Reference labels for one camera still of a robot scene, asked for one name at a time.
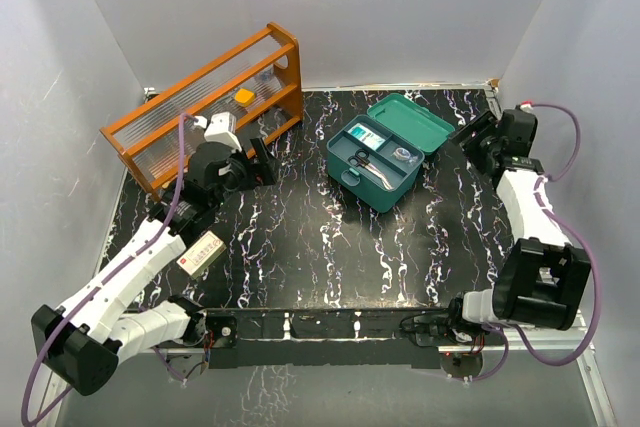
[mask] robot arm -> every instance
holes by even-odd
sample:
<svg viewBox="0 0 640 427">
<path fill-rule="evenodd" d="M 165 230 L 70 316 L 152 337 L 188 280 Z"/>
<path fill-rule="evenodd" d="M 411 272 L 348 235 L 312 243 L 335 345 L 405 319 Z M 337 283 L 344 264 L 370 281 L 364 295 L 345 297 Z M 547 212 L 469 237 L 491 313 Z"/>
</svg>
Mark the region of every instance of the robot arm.
<svg viewBox="0 0 640 427">
<path fill-rule="evenodd" d="M 552 212 L 547 179 L 540 162 L 529 158 L 536 128 L 535 116 L 517 108 L 500 120 L 486 112 L 451 136 L 491 177 L 515 239 L 493 289 L 452 301 L 453 323 L 461 330 L 465 323 L 500 321 L 566 330 L 577 314 L 591 264 L 544 212 Z"/>
<path fill-rule="evenodd" d="M 172 260 L 189 275 L 199 276 L 224 250 L 208 232 L 215 215 L 232 192 L 276 182 L 276 160 L 261 139 L 252 139 L 256 158 L 249 160 L 233 134 L 234 118 L 214 115 L 206 128 L 206 142 L 189 159 L 188 172 L 175 213 L 163 228 L 174 197 L 172 183 L 149 212 L 127 245 L 86 286 L 56 310 L 43 305 L 31 325 L 36 349 L 70 312 L 84 305 L 53 340 L 44 363 L 81 395 L 99 390 L 117 366 L 137 353 L 166 341 L 196 343 L 204 333 L 201 307 L 176 296 L 146 312 L 121 318 L 144 287 Z M 158 236 L 150 247 L 141 250 Z M 87 295 L 96 292 L 87 302 Z"/>
</svg>

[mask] open toolbox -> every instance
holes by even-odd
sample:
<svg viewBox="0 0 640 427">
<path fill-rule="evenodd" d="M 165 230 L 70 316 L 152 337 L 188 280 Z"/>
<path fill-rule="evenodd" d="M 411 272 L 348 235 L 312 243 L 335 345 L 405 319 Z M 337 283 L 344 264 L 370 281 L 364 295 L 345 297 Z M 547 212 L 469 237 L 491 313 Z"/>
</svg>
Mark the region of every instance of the open toolbox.
<svg viewBox="0 0 640 427">
<path fill-rule="evenodd" d="M 385 97 L 367 114 L 329 140 L 328 173 L 384 213 L 411 188 L 425 154 L 433 154 L 454 128 L 400 94 Z"/>
<path fill-rule="evenodd" d="M 377 148 L 354 135 L 362 130 L 377 136 Z M 366 115 L 356 116 L 329 141 L 327 148 L 329 175 L 378 212 L 390 210 L 411 187 L 424 160 L 420 149 Z M 406 149 L 410 160 L 395 158 L 392 154 L 398 148 Z M 367 167 L 371 167 L 360 165 L 358 157 L 364 157 Z"/>
</svg>

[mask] gray wall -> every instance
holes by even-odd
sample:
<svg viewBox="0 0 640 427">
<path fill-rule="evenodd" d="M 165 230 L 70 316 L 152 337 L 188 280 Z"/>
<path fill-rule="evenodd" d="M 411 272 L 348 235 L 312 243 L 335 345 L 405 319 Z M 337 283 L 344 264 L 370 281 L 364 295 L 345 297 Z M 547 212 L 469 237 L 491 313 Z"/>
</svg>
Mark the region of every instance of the gray wall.
<svg viewBox="0 0 640 427">
<path fill-rule="evenodd" d="M 541 0 L 251 0 L 300 40 L 306 87 L 501 77 Z"/>
<path fill-rule="evenodd" d="M 545 0 L 501 82 L 502 106 L 532 98 L 575 109 L 578 160 L 550 198 L 590 241 L 604 279 L 597 358 L 621 425 L 638 424 L 640 317 L 638 125 L 640 0 Z M 570 121 L 546 112 L 534 154 L 557 171 L 571 152 Z"/>
<path fill-rule="evenodd" d="M 1 2 L 0 425 L 13 426 L 31 315 L 91 277 L 107 233 L 123 166 L 98 129 L 141 90 L 93 0 Z"/>
<path fill-rule="evenodd" d="M 166 87 L 269 21 L 305 87 L 501 77 L 541 0 L 96 0 L 143 85 Z"/>
<path fill-rule="evenodd" d="M 96 2 L 144 87 L 169 87 L 253 33 L 249 0 Z"/>
</svg>

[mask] marble surface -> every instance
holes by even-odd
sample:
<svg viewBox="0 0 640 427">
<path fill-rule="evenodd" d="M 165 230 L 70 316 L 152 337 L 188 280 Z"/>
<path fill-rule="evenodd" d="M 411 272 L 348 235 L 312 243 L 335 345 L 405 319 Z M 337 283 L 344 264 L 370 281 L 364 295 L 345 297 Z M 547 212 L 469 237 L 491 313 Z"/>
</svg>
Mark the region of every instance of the marble surface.
<svg viewBox="0 0 640 427">
<path fill-rule="evenodd" d="M 210 308 L 420 307 L 488 287 L 511 247 L 509 224 L 489 180 L 457 147 L 445 144 L 427 159 L 386 214 L 328 177 L 327 141 L 389 93 L 305 93 L 303 124 L 273 144 L 278 184 L 234 194 L 212 225 L 228 256 L 198 280 L 172 262 L 136 304 L 183 293 Z M 456 127 L 488 108 L 482 90 L 400 93 Z M 127 176 L 103 265 L 150 204 Z"/>
</svg>

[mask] purple cable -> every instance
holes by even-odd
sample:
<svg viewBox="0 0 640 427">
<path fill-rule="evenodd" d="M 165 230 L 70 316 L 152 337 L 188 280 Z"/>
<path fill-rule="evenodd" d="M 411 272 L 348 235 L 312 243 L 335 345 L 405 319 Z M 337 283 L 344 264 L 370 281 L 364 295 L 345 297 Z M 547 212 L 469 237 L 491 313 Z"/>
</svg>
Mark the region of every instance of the purple cable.
<svg viewBox="0 0 640 427">
<path fill-rule="evenodd" d="M 173 214 L 175 213 L 176 208 L 178 207 L 178 202 L 180 200 L 180 191 L 182 190 L 182 179 L 184 176 L 184 153 L 185 153 L 184 119 L 185 117 L 193 118 L 191 115 L 183 112 L 182 114 L 180 114 L 180 118 L 178 121 L 178 141 L 180 145 L 180 154 L 178 158 L 178 178 L 176 180 L 176 191 L 173 194 L 173 199 L 171 200 L 169 212 L 167 213 L 167 216 L 164 219 L 164 222 L 162 223 L 162 227 L 160 227 L 160 229 L 158 230 L 158 233 L 154 235 L 150 240 L 148 240 L 140 249 L 138 249 L 138 251 L 136 251 L 136 256 L 142 254 L 146 249 L 151 247 L 160 238 L 160 236 L 162 235 L 162 232 L 164 232 L 164 230 L 169 225 L 169 222 L 171 222 Z M 129 265 L 134 258 L 135 257 L 129 256 L 125 260 L 123 260 L 120 263 L 120 265 L 118 265 L 115 269 L 113 269 L 111 273 L 105 276 L 102 284 L 106 285 L 119 272 L 121 272 L 122 269 L 124 269 L 127 265 Z M 56 405 L 58 405 L 60 401 L 69 392 L 71 392 L 72 387 L 68 386 L 58 397 L 55 398 L 53 402 L 51 402 L 51 404 L 47 406 L 46 409 L 40 412 L 40 414 L 37 415 L 35 419 L 29 420 L 29 401 L 31 400 L 31 393 L 33 392 L 33 386 L 35 384 L 38 371 L 40 370 L 40 366 L 43 364 L 44 359 L 47 356 L 47 353 L 49 352 L 49 349 L 51 348 L 55 340 L 58 338 L 58 336 L 60 335 L 60 332 L 62 332 L 62 330 L 67 326 L 67 324 L 71 322 L 71 319 L 73 319 L 73 317 L 75 317 L 78 314 L 78 312 L 80 312 L 80 310 L 82 310 L 99 291 L 100 291 L 100 287 L 94 287 L 91 290 L 91 292 L 89 292 L 80 302 L 78 302 L 78 304 L 73 309 L 71 309 L 71 312 L 69 312 L 69 314 L 62 319 L 62 321 L 56 326 L 56 328 L 53 329 L 53 332 L 51 332 L 51 335 L 49 335 L 49 337 L 45 341 L 44 345 L 40 349 L 40 352 L 38 352 L 36 361 L 33 364 L 33 367 L 31 368 L 31 372 L 29 373 L 29 378 L 27 379 L 27 385 L 24 389 L 24 396 L 22 397 L 22 409 L 20 412 L 21 414 L 20 416 L 22 420 L 22 425 L 24 427 L 35 427 L 38 424 L 38 422 L 44 419 L 49 414 L 49 412 L 51 412 L 53 408 Z"/>
<path fill-rule="evenodd" d="M 540 183 L 541 182 L 536 182 L 536 189 L 540 185 Z M 578 357 L 580 357 L 582 353 L 589 347 L 589 344 L 591 343 L 591 341 L 593 340 L 593 337 L 596 334 L 596 330 L 598 329 L 598 323 L 600 322 L 600 313 L 602 311 L 602 304 L 601 304 L 602 286 L 600 285 L 601 283 L 600 271 L 598 270 L 598 263 L 596 261 L 595 256 L 593 255 L 593 251 L 591 250 L 591 247 L 582 238 L 582 236 L 578 234 L 575 230 L 573 230 L 570 226 L 568 226 L 565 222 L 563 222 L 560 218 L 558 218 L 553 212 L 551 212 L 547 208 L 546 204 L 542 200 L 542 196 L 538 192 L 534 192 L 533 195 L 536 198 L 536 202 L 542 209 L 542 212 L 544 212 L 545 215 L 549 217 L 551 221 L 555 222 L 560 227 L 564 228 L 567 232 L 569 232 L 573 237 L 576 238 L 576 240 L 580 243 L 580 245 L 586 252 L 587 257 L 589 257 L 589 261 L 591 262 L 591 273 L 593 275 L 593 290 L 594 290 L 593 315 L 591 316 L 591 322 L 589 323 L 589 328 L 587 329 L 587 332 L 584 335 L 584 338 L 582 339 L 580 344 L 578 344 L 578 347 L 576 347 L 576 350 L 574 350 L 571 354 L 567 355 L 566 357 L 563 357 L 562 359 L 548 359 L 540 355 L 533 348 L 533 346 L 531 345 L 531 342 L 529 341 L 529 339 L 527 339 L 526 334 L 524 333 L 524 331 L 519 325 L 513 325 L 513 327 L 518 331 L 518 334 L 520 335 L 520 338 L 522 339 L 522 342 L 524 343 L 525 347 L 531 353 L 531 355 L 533 355 L 536 358 L 536 360 L 546 365 L 560 367 L 563 365 L 567 365 L 573 362 L 574 360 L 576 360 Z"/>
<path fill-rule="evenodd" d="M 153 347 L 151 350 L 153 350 L 156 353 L 156 355 L 158 356 L 158 359 L 160 359 L 160 361 L 164 364 L 164 366 L 171 373 L 171 375 L 173 375 L 180 382 L 186 382 L 187 381 L 188 377 L 185 377 L 180 372 L 178 372 L 176 369 L 174 369 L 171 366 L 171 364 L 169 362 L 167 362 L 167 359 L 164 358 L 164 355 L 162 355 L 162 353 L 160 352 L 160 349 L 158 349 L 157 347 Z"/>
<path fill-rule="evenodd" d="M 486 380 L 489 377 L 495 375 L 496 372 L 498 372 L 502 368 L 504 363 L 507 361 L 507 357 L 509 356 L 509 340 L 507 339 L 507 336 L 504 335 L 504 330 L 502 330 L 502 327 L 494 327 L 490 324 L 483 324 L 482 327 L 485 330 L 494 332 L 502 337 L 502 340 L 504 340 L 504 352 L 502 354 L 502 357 L 500 357 L 500 362 L 498 362 L 498 364 L 486 374 L 480 374 L 478 377 L 473 377 L 472 380 L 474 382 L 477 382 L 478 380 Z"/>
<path fill-rule="evenodd" d="M 574 114 L 571 110 L 567 109 L 566 107 L 562 107 L 561 105 L 532 104 L 532 107 L 534 108 L 545 107 L 549 109 L 560 110 L 565 114 L 567 114 L 569 117 L 571 117 L 571 120 L 573 121 L 573 126 L 576 129 L 576 143 L 575 143 L 575 146 L 573 147 L 573 153 L 571 154 L 571 158 L 569 159 L 569 162 L 567 162 L 567 165 L 565 165 L 564 169 L 562 169 L 558 175 L 547 175 L 547 177 L 551 182 L 557 182 L 562 177 L 564 177 L 567 172 L 569 172 L 569 169 L 571 168 L 571 166 L 573 165 L 573 162 L 576 160 L 576 157 L 578 156 L 578 151 L 580 150 L 580 141 L 582 137 L 582 134 L 580 131 L 580 122 L 578 121 L 578 117 L 576 116 L 576 114 Z"/>
</svg>

